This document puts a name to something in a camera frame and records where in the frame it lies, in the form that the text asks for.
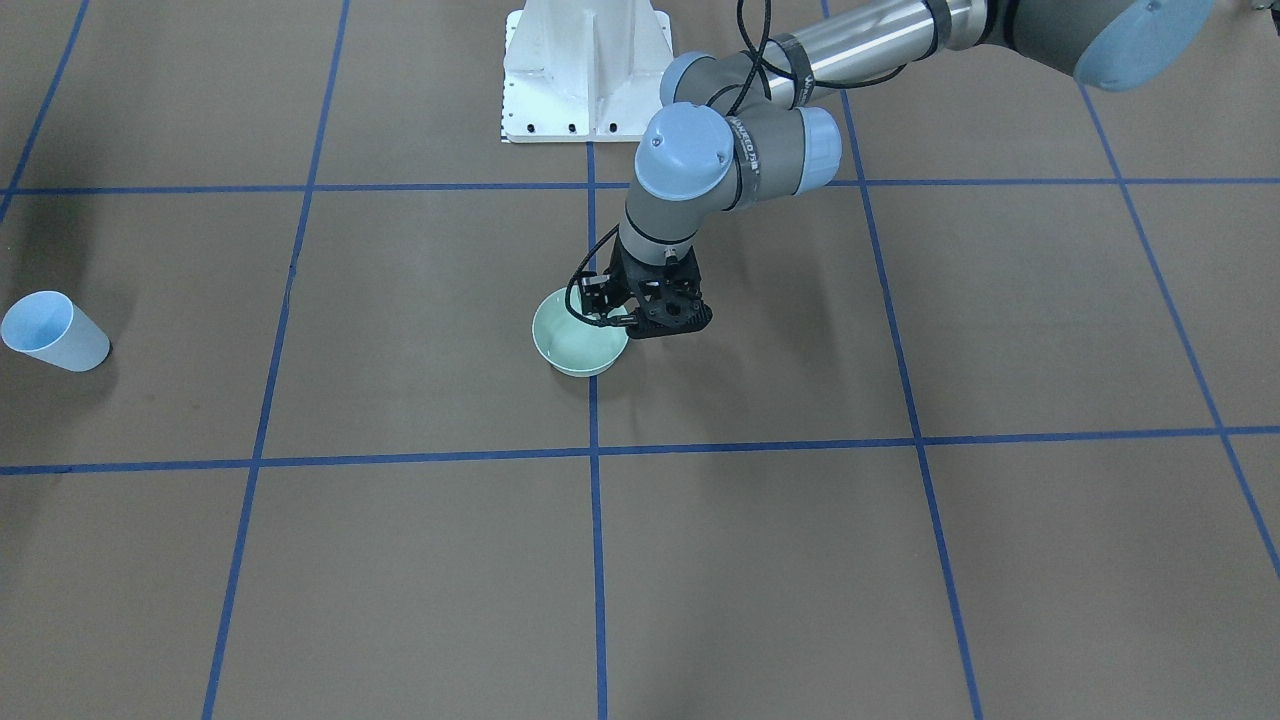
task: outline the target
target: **blue end cap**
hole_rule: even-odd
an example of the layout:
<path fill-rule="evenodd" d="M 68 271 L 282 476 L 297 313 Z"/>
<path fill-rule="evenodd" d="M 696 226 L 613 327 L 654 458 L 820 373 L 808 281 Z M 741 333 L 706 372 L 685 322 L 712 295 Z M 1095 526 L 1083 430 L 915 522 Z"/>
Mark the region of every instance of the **blue end cap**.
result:
<path fill-rule="evenodd" d="M 836 177 L 845 143 L 836 118 L 822 108 L 800 108 L 804 118 L 804 170 L 796 195 L 822 187 Z"/>
<path fill-rule="evenodd" d="M 682 201 L 712 191 L 733 165 L 733 132 L 705 105 L 676 102 L 649 120 L 636 179 L 654 197 Z"/>
<path fill-rule="evenodd" d="M 710 58 L 710 55 L 707 53 L 685 53 L 667 65 L 667 69 L 662 73 L 662 85 L 658 90 L 658 96 L 662 97 L 663 106 L 676 101 L 676 88 L 680 87 L 680 79 L 685 77 L 685 70 L 703 58 Z"/>
<path fill-rule="evenodd" d="M 1075 65 L 1075 79 L 1120 92 L 1165 72 L 1190 46 L 1213 0 L 1139 0 L 1098 35 Z"/>

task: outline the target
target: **robotic arm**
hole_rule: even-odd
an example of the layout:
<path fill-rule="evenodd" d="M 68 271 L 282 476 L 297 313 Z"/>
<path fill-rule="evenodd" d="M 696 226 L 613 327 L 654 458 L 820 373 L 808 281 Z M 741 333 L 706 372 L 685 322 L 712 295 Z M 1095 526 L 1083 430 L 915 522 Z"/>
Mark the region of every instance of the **robotic arm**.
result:
<path fill-rule="evenodd" d="M 694 237 L 714 211 L 827 184 L 842 142 L 829 113 L 806 106 L 891 79 L 942 50 L 1001 45 L 1108 91 L 1146 83 L 1199 33 L 1213 0 L 872 0 L 795 33 L 716 59 L 677 58 L 635 158 L 618 225 L 582 260 L 566 309 L 632 338 L 696 332 L 712 319 Z M 590 258 L 614 245 L 603 273 Z M 581 293 L 582 311 L 571 305 Z M 635 301 L 634 309 L 618 314 Z"/>

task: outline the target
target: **white mounting bracket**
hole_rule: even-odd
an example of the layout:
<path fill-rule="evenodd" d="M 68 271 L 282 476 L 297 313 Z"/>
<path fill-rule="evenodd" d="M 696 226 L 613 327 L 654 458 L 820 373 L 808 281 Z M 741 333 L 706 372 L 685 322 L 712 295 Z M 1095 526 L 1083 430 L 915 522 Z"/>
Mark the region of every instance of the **white mounting bracket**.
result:
<path fill-rule="evenodd" d="M 671 59 L 649 0 L 527 0 L 507 17 L 502 140 L 636 142 Z"/>

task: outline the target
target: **cable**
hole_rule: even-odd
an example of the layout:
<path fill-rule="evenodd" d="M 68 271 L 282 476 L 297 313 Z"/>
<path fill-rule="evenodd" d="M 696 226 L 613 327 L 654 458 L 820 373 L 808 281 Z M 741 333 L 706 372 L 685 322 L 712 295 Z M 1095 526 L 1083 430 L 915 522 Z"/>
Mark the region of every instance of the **cable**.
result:
<path fill-rule="evenodd" d="M 764 28 L 765 28 L 765 31 L 764 31 L 764 38 L 760 41 L 760 46 L 756 47 L 751 42 L 751 36 L 748 35 L 748 32 L 746 32 L 746 22 L 742 19 L 742 0 L 739 0 L 739 3 L 737 3 L 737 33 L 739 33 L 739 36 L 742 37 L 742 44 L 746 45 L 746 54 L 749 56 L 751 56 L 756 63 L 759 63 L 758 65 L 753 65 L 753 68 L 763 67 L 764 69 L 769 70 L 771 73 L 773 73 L 773 74 L 776 74 L 776 76 L 778 76 L 781 78 L 786 78 L 786 79 L 788 79 L 791 82 L 796 82 L 796 76 L 795 74 L 792 74 L 792 73 L 790 73 L 787 70 L 783 70 L 782 68 L 780 68 L 780 67 L 774 65 L 773 63 L 771 63 L 771 61 L 768 61 L 768 60 L 764 59 L 764 47 L 769 42 L 776 42 L 773 38 L 769 37 L 769 14 L 771 13 L 769 13 L 769 3 L 768 3 L 768 0 L 765 0 L 764 6 L 765 6 L 765 10 L 764 10 L 764 13 L 765 13 L 765 15 L 764 15 L 764 18 L 765 18 L 764 19 L 764 23 L 765 23 Z M 863 88 L 863 87 L 870 87 L 873 85 L 879 85 L 882 82 L 888 82 L 888 81 L 896 78 L 899 74 L 901 74 L 901 72 L 905 70 L 905 69 L 906 69 L 905 64 L 904 65 L 899 65 L 895 70 L 890 72 L 888 74 L 884 74 L 884 76 L 881 76 L 881 77 L 877 77 L 877 78 L 872 78 L 872 79 L 858 81 L 858 82 L 824 82 L 824 81 L 819 79 L 819 81 L 814 82 L 814 86 L 817 86 L 817 87 L 826 87 L 827 90 L 859 90 L 859 88 Z M 748 83 L 746 83 L 748 86 L 750 86 L 750 78 L 751 78 L 751 76 L 748 76 Z"/>
<path fill-rule="evenodd" d="M 595 258 L 595 254 L 599 252 L 602 247 L 604 247 L 604 243 L 609 242 L 609 238 L 617 237 L 617 234 L 618 234 L 618 225 L 613 225 L 613 229 L 611 229 L 609 232 L 604 233 L 604 237 L 602 237 L 595 243 L 595 246 L 591 247 L 591 251 L 586 254 L 586 258 L 582 258 L 582 261 L 579 264 L 577 270 L 573 272 L 573 277 L 570 278 L 568 279 L 568 284 L 564 286 L 564 309 L 568 310 L 570 315 L 573 315 L 579 320 L 581 320 L 581 322 L 584 322 L 584 323 L 586 323 L 589 325 L 594 325 L 596 328 L 616 328 L 616 327 L 621 327 L 623 324 L 621 322 L 622 318 L 618 318 L 618 322 L 611 322 L 608 318 L 605 318 L 604 320 L 598 320 L 595 318 L 590 318 L 590 316 L 584 315 L 584 314 L 579 313 L 577 310 L 575 310 L 573 309 L 573 304 L 570 301 L 570 299 L 573 295 L 573 287 L 577 286 L 579 282 L 582 279 L 582 272 L 586 270 L 586 265 L 591 261 L 591 258 Z"/>
<path fill-rule="evenodd" d="M 742 31 L 742 36 L 745 37 L 746 36 L 746 28 L 745 28 L 745 26 L 742 23 L 742 5 L 744 5 L 744 3 L 745 3 L 745 0 L 737 0 L 737 19 L 739 19 L 737 27 L 739 27 L 739 29 Z M 764 32 L 760 33 L 760 47 L 764 47 L 764 45 L 769 41 L 769 29 L 772 29 L 771 28 L 772 23 L 773 23 L 773 3 L 771 0 L 764 0 Z M 751 45 L 751 40 L 750 38 L 748 38 L 746 45 L 748 45 L 748 47 L 754 47 Z M 764 63 L 764 53 L 755 53 L 753 50 L 751 51 L 751 70 L 749 73 L 746 73 L 746 81 L 742 82 L 742 90 L 739 91 L 737 100 L 735 100 L 733 104 L 730 105 L 728 113 L 724 113 L 726 115 L 736 115 L 737 114 L 737 109 L 742 105 L 742 100 L 746 100 L 746 94 L 751 90 L 751 82 L 755 81 L 756 73 L 759 73 L 760 78 L 764 79 L 764 73 L 760 70 L 760 65 L 763 63 Z"/>

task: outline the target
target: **plastic cup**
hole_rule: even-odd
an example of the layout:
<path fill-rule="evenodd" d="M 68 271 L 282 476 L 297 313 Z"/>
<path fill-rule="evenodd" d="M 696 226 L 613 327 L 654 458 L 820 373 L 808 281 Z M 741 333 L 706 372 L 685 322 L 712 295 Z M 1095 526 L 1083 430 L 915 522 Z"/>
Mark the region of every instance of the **plastic cup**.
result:
<path fill-rule="evenodd" d="M 575 288 L 573 309 L 581 311 L 582 299 Z M 622 315 L 616 309 L 611 315 Z M 588 325 L 564 309 L 564 288 L 547 296 L 534 313 L 534 345 L 553 368 L 575 378 L 590 378 L 609 369 L 627 346 L 626 328 Z"/>
<path fill-rule="evenodd" d="M 4 343 L 50 365 L 83 373 L 97 368 L 111 341 L 65 295 L 42 290 L 23 297 L 0 320 Z"/>

